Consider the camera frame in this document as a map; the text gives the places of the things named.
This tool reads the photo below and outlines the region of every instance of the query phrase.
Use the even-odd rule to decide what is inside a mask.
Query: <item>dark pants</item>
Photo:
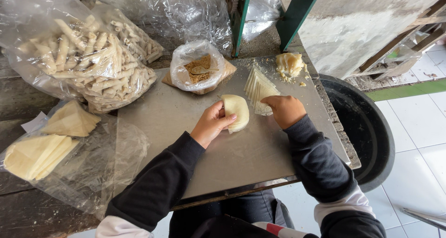
[[[205,220],[224,214],[248,223],[269,222],[294,229],[286,206],[276,199],[272,189],[268,189],[174,211],[169,238],[191,237]]]

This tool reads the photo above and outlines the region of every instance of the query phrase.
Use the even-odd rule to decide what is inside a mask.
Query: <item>black plastic basin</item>
[[[344,131],[361,161],[354,178],[363,192],[381,185],[393,167],[395,144],[392,131],[373,100],[338,78],[320,75]]]

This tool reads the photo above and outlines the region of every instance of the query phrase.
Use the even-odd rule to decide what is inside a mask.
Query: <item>stainless steel tabletop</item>
[[[155,70],[158,80],[141,98],[119,109],[118,116],[139,127],[152,142],[140,169],[184,132],[192,131],[203,111],[220,100],[223,94],[235,94],[249,101],[243,88],[254,58],[230,62],[237,71],[214,91],[197,95],[161,82],[168,68]],[[276,73],[275,56],[255,58],[265,75],[282,95],[292,95],[305,106],[319,131],[333,143],[336,154],[347,164],[348,156],[331,123],[318,92],[310,78],[301,72],[295,84],[281,81]],[[229,134],[223,130],[199,158],[184,198],[233,189],[250,184],[276,180],[294,175],[288,152],[287,135],[273,116],[254,114],[249,107],[249,123],[240,132]]]

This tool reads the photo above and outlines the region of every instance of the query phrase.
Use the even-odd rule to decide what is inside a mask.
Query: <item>person's right hand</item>
[[[274,119],[282,129],[291,127],[306,115],[302,102],[290,95],[269,96],[263,98],[260,102],[269,104]]]

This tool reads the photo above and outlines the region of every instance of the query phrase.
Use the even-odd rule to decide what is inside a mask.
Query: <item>green tile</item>
[[[414,84],[413,86],[425,93],[438,93],[446,91],[446,82],[442,84],[439,81],[427,81],[423,83]]]
[[[446,86],[446,79],[441,79],[439,81],[437,81],[440,84],[443,84],[444,86]]]
[[[425,94],[425,92],[423,92],[420,89],[416,88],[415,86],[411,86],[411,85],[393,87],[393,88],[389,88],[389,90],[392,91],[393,93],[396,93],[401,98]]]
[[[390,89],[382,89],[374,92],[365,93],[373,101],[384,101],[399,98],[399,95],[390,91]]]

